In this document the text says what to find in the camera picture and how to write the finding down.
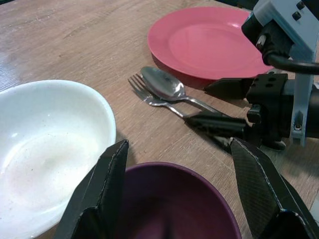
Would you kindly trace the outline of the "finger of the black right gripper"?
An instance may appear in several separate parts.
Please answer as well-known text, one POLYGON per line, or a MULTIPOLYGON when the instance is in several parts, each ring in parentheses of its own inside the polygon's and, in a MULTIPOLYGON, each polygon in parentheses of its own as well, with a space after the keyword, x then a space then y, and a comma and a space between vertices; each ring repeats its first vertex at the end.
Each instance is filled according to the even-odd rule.
POLYGON ((242 100, 246 97, 253 78, 222 78, 204 87, 204 92, 222 100, 242 100))
POLYGON ((248 134, 248 124, 245 119, 223 116, 220 113, 201 111, 183 119, 195 133, 213 142, 225 152, 231 152, 230 138, 245 139, 248 134))

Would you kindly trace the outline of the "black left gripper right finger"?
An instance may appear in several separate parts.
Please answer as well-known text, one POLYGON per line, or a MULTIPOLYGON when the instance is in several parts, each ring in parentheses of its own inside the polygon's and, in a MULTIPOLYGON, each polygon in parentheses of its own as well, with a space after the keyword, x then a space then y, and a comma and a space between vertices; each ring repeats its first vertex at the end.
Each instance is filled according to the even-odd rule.
POLYGON ((238 193, 253 239, 319 239, 319 226, 294 187, 259 148, 230 141, 238 193))

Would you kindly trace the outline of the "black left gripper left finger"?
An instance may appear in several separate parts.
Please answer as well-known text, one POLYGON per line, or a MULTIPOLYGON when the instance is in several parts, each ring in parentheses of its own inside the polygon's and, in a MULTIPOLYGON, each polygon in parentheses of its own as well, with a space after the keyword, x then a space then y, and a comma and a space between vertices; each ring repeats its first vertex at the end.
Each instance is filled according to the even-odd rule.
POLYGON ((53 239, 113 239, 120 212, 129 142, 109 146, 75 188, 53 239))

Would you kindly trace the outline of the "pink plastic plate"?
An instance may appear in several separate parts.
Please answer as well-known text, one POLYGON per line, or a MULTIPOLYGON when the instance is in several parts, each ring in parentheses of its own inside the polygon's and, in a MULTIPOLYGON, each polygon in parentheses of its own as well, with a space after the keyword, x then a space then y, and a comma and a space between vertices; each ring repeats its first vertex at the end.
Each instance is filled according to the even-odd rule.
POLYGON ((228 7, 193 7, 172 12, 148 32, 159 68, 201 89, 221 78, 249 78, 271 70, 244 36, 249 12, 228 7))

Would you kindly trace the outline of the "silver metal spoon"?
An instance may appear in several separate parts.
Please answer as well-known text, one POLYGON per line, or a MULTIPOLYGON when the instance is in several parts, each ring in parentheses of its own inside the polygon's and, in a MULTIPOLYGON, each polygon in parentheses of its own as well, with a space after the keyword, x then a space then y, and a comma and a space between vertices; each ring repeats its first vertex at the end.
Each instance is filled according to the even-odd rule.
POLYGON ((226 114, 214 109, 208 104, 186 95, 184 84, 175 76, 155 67, 141 69, 142 80, 145 85, 159 98, 169 102, 188 102, 212 113, 226 114))

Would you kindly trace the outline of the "purple plastic bowl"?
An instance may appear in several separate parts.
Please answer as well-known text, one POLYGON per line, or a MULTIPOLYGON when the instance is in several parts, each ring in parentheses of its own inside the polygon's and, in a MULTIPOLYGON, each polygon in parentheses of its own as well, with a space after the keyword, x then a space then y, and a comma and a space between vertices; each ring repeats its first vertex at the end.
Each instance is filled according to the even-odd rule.
POLYGON ((115 239, 242 239, 219 191, 173 163, 137 164, 125 172, 115 239))

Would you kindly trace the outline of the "silver metal fork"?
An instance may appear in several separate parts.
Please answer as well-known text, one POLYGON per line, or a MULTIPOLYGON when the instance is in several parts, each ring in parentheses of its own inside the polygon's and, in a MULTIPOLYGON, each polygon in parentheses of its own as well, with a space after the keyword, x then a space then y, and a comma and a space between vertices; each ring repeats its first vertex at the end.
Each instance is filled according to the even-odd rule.
POLYGON ((149 88, 143 83, 140 75, 134 74, 128 79, 129 84, 134 90, 134 93, 146 104, 152 107, 165 107, 171 110, 173 113, 178 115, 180 118, 186 118, 188 115, 179 111, 176 107, 174 107, 169 102, 160 99, 156 95, 154 95, 149 88))

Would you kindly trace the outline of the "white ceramic bowl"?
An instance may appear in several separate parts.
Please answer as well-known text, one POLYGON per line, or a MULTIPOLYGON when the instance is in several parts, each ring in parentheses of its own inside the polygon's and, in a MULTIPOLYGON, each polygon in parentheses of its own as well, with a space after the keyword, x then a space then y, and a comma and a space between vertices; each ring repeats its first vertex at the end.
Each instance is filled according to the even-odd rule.
POLYGON ((75 188, 116 141, 96 90, 66 80, 0 92, 0 239, 34 239, 61 219, 75 188))

